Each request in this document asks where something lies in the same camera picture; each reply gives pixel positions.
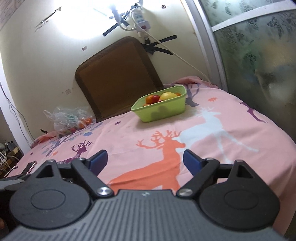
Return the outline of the yellow lemon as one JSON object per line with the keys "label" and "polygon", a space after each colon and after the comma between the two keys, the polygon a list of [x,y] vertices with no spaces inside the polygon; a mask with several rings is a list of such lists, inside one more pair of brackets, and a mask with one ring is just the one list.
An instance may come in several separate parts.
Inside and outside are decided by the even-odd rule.
{"label": "yellow lemon", "polygon": [[161,101],[165,101],[165,100],[169,100],[169,99],[172,99],[172,98],[175,98],[175,97],[178,97],[178,95],[175,94],[175,93],[172,93],[172,92],[164,92],[164,93],[159,97],[159,100],[161,100]]}

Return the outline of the pink patterned bed sheet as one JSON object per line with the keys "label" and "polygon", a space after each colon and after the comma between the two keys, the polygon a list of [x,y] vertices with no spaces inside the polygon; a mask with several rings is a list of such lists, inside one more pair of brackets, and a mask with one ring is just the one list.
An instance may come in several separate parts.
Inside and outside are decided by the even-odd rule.
{"label": "pink patterned bed sheet", "polygon": [[191,179],[183,163],[186,149],[223,164],[244,160],[278,196],[274,228],[285,233],[295,213],[295,142],[238,97],[196,77],[178,83],[187,91],[182,114],[143,123],[130,111],[67,136],[50,133],[11,174],[20,174],[29,162],[40,166],[48,159],[65,162],[106,150],[108,161],[99,178],[114,191],[176,191]]}

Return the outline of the clear plastic fruit bag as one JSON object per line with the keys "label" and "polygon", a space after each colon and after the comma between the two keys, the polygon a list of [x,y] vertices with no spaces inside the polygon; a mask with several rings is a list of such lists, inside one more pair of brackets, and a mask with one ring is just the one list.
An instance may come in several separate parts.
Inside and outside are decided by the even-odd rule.
{"label": "clear plastic fruit bag", "polygon": [[95,115],[90,108],[64,108],[57,106],[53,112],[44,110],[43,114],[53,123],[54,130],[61,136],[75,133],[96,122]]}

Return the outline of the light green plastic basket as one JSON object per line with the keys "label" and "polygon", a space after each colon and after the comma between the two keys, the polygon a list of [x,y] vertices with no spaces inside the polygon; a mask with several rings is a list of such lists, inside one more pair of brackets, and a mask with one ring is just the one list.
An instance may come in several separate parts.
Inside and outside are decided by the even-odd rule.
{"label": "light green plastic basket", "polygon": [[151,93],[151,95],[161,96],[165,92],[179,93],[180,96],[144,106],[146,103],[145,99],[149,96],[148,94],[139,98],[130,110],[134,112],[144,123],[169,118],[183,113],[185,111],[185,100],[187,95],[185,87],[183,85],[175,85],[173,87]]}

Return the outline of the red cherry tomato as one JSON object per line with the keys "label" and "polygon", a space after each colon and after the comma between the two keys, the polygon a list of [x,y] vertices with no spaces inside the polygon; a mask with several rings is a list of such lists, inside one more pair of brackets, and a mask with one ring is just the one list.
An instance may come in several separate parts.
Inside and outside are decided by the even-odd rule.
{"label": "red cherry tomato", "polygon": [[160,96],[159,95],[153,95],[151,97],[151,104],[157,103],[159,101]]}

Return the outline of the brown woven seat cushion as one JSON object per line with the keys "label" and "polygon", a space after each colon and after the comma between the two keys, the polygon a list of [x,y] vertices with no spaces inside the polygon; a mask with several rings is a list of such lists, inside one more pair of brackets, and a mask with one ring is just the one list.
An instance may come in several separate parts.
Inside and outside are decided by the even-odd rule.
{"label": "brown woven seat cushion", "polygon": [[164,88],[139,40],[124,37],[96,53],[75,72],[97,121],[130,111],[147,94]]}

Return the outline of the frosted glass sliding door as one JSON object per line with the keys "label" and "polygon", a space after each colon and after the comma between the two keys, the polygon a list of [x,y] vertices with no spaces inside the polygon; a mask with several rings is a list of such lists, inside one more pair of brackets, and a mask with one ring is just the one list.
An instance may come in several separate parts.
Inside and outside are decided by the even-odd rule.
{"label": "frosted glass sliding door", "polygon": [[295,138],[295,1],[186,1],[210,80]]}

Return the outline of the white power strip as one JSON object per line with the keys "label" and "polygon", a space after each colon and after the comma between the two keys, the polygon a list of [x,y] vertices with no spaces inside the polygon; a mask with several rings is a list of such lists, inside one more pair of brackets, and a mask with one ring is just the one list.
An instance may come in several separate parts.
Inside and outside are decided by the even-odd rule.
{"label": "white power strip", "polygon": [[144,15],[141,10],[133,9],[132,11],[132,20],[134,21],[134,27],[136,32],[140,37],[146,39],[149,37],[147,32],[151,28],[149,22],[144,18]]}

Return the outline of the black tape on wall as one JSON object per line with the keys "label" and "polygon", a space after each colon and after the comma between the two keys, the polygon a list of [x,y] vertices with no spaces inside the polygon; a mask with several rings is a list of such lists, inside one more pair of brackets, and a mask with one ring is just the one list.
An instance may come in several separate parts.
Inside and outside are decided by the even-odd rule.
{"label": "black tape on wall", "polygon": [[[116,7],[114,5],[112,5],[110,7],[110,10],[113,14],[113,18],[116,20],[116,24],[114,24],[112,27],[110,27],[108,30],[106,30],[102,35],[104,37],[106,37],[108,34],[110,34],[116,28],[120,28],[126,32],[136,32],[135,27],[134,27],[134,21],[132,20],[132,17],[131,17],[133,9],[141,10],[143,13],[142,2],[138,1],[135,4],[132,4],[131,7],[125,13],[121,13],[121,14],[118,12]],[[149,35],[149,37],[146,39],[139,36],[140,38],[142,38],[144,40],[144,42],[141,43],[141,45],[143,46],[144,50],[147,53],[153,55],[155,52],[160,52],[160,53],[164,53],[164,54],[171,55],[171,56],[174,55],[174,53],[170,49],[168,49],[164,45],[164,43],[177,39],[178,38],[177,35],[171,35],[171,36],[168,36],[168,37],[163,38],[161,40],[158,40],[157,38],[152,37],[152,35],[149,33],[149,31],[147,32],[147,34]]]}

